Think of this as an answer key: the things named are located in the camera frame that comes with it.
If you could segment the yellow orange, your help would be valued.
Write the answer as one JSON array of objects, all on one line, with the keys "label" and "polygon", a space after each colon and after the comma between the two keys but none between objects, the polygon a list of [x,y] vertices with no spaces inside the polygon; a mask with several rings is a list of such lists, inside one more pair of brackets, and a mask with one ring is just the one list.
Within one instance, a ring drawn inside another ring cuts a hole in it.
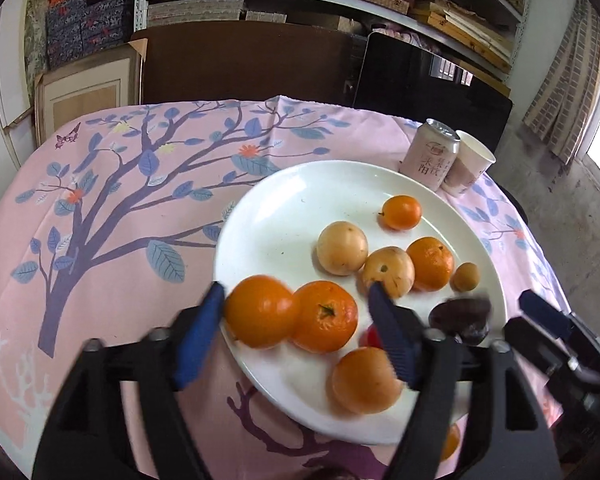
[{"label": "yellow orange", "polygon": [[460,446],[460,427],[457,424],[450,426],[442,448],[440,462],[445,462],[456,452]]}]

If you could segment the dark purple fruit back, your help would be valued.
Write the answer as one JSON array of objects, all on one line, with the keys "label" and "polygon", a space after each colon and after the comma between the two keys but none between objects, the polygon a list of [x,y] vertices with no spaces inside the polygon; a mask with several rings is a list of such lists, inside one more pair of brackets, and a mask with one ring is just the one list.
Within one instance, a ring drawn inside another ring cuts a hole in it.
[{"label": "dark purple fruit back", "polygon": [[443,301],[428,315],[428,323],[444,332],[460,334],[466,330],[482,330],[488,325],[492,304],[486,297],[467,296]]}]

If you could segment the small tan longan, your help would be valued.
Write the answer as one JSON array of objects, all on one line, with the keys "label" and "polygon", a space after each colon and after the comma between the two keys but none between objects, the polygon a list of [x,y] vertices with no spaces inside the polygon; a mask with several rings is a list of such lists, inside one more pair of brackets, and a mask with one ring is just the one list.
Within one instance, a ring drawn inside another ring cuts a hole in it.
[{"label": "small tan longan", "polygon": [[480,283],[480,271],[472,262],[461,264],[453,274],[450,284],[457,292],[471,292]]}]

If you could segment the large orange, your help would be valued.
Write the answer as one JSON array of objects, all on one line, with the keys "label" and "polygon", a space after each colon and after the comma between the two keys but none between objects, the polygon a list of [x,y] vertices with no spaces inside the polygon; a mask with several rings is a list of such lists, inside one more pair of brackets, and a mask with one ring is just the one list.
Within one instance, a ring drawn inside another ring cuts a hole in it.
[{"label": "large orange", "polygon": [[421,292],[436,292],[449,284],[454,271],[452,252],[432,236],[421,237],[406,248],[415,269],[414,287]]}]

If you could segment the tan passion fruit back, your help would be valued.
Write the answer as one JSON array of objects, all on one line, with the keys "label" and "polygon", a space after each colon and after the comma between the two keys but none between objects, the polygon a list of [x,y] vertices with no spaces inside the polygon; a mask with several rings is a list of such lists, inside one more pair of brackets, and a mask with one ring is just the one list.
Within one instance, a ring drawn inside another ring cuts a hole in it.
[{"label": "tan passion fruit back", "polygon": [[347,353],[330,376],[335,400],[358,415],[387,411],[399,400],[404,385],[393,370],[388,354],[375,347],[361,347]]}]

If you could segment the tan passion fruit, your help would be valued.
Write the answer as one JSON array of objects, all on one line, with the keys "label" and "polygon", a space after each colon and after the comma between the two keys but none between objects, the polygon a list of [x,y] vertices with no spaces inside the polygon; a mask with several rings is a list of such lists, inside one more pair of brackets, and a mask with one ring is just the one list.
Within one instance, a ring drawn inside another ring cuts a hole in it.
[{"label": "tan passion fruit", "polygon": [[347,353],[330,376],[335,400],[358,415],[387,411],[399,400],[404,385],[393,370],[388,354],[375,347],[361,347]]},{"label": "tan passion fruit", "polygon": [[324,271],[337,276],[358,272],[368,256],[364,232],[347,221],[332,222],[318,237],[315,253]]}]

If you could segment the yellow passion fruit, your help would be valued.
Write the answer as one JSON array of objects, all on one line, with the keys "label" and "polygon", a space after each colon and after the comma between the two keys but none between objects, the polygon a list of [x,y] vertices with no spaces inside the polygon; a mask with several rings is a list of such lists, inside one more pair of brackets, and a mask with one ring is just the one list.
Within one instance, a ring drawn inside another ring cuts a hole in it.
[{"label": "yellow passion fruit", "polygon": [[367,257],[361,280],[366,290],[370,290],[374,283],[380,283],[391,299],[399,299],[414,286],[414,263],[404,249],[383,247]]}]

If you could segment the small red fruit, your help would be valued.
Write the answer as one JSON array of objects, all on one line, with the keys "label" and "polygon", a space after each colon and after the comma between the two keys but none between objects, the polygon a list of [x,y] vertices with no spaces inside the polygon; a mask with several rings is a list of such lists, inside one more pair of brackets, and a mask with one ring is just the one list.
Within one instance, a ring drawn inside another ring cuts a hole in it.
[{"label": "small red fruit", "polygon": [[375,324],[370,324],[362,333],[358,344],[361,347],[372,347],[382,350],[384,346],[379,337],[379,333]]}]

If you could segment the small orange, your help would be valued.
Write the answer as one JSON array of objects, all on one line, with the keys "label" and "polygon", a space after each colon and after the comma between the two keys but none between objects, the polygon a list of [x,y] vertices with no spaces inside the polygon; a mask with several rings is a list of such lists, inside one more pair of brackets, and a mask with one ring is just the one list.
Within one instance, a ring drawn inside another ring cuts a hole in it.
[{"label": "small orange", "polygon": [[283,282],[259,274],[245,278],[230,292],[223,316],[235,339],[249,348],[268,349],[292,335],[300,306]]},{"label": "small orange", "polygon": [[395,231],[411,230],[419,224],[422,218],[422,206],[412,196],[392,196],[382,205],[379,218],[381,223],[388,229]]}]

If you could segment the orange tangerine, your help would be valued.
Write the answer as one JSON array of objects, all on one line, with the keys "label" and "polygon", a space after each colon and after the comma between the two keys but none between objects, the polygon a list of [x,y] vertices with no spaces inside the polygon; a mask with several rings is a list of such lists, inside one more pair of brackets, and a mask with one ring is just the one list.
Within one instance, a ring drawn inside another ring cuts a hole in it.
[{"label": "orange tangerine", "polygon": [[358,328],[358,305],[332,281],[306,283],[294,293],[299,317],[290,340],[298,348],[316,354],[343,348]]}]

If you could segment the dark brown mangosteen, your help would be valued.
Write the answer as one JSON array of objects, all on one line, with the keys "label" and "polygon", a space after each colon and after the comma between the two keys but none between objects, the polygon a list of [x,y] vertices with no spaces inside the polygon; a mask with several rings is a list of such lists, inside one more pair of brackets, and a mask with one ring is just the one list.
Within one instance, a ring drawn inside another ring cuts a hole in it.
[{"label": "dark brown mangosteen", "polygon": [[466,346],[478,346],[489,335],[488,326],[471,325],[465,327],[454,335],[454,339]]}]

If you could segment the black round stool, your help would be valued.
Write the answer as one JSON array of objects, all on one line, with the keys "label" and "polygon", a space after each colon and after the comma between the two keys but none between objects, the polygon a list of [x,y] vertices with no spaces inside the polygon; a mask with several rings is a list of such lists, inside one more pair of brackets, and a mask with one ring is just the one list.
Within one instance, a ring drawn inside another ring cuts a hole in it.
[{"label": "black round stool", "polygon": [[498,188],[498,192],[501,193],[502,199],[504,202],[513,208],[515,211],[515,218],[520,220],[524,226],[529,225],[528,214],[524,211],[524,207],[518,202],[515,196],[509,190],[506,190],[503,185],[499,183],[495,183],[495,186]]}]

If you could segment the beige patterned curtain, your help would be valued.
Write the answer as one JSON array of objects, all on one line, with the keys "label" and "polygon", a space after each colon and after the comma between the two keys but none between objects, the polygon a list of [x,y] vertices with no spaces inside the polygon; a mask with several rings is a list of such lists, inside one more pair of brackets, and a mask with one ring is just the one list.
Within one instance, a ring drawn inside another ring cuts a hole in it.
[{"label": "beige patterned curtain", "polygon": [[562,42],[522,123],[563,165],[582,145],[600,93],[600,14],[576,0]]}]

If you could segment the white round plate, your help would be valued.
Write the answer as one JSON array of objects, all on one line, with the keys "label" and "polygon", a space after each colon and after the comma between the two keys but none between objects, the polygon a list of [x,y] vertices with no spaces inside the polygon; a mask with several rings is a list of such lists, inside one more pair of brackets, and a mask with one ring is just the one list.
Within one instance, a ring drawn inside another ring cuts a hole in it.
[{"label": "white round plate", "polygon": [[326,380],[336,359],[358,344],[370,314],[358,277],[364,257],[389,246],[407,248],[424,236],[441,240],[454,262],[480,271],[477,294],[492,304],[490,325],[506,321],[504,290],[486,248],[469,223],[441,196],[386,168],[325,160],[280,170],[254,186],[222,227],[214,277],[228,290],[251,275],[269,275],[297,289],[332,281],[358,305],[358,328],[343,349],[327,356],[290,342],[254,350],[223,335],[250,382],[276,408],[324,436],[364,445],[396,444],[416,396],[404,391],[380,414],[339,414],[329,401]]}]

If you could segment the dark brown wooden board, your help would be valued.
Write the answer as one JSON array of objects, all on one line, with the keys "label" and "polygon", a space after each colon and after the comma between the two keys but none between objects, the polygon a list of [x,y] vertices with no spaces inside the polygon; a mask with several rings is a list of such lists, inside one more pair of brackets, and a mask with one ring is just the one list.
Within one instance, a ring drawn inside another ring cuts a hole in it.
[{"label": "dark brown wooden board", "polygon": [[306,25],[191,22],[134,32],[146,40],[143,101],[301,101],[349,106],[366,39]]}]

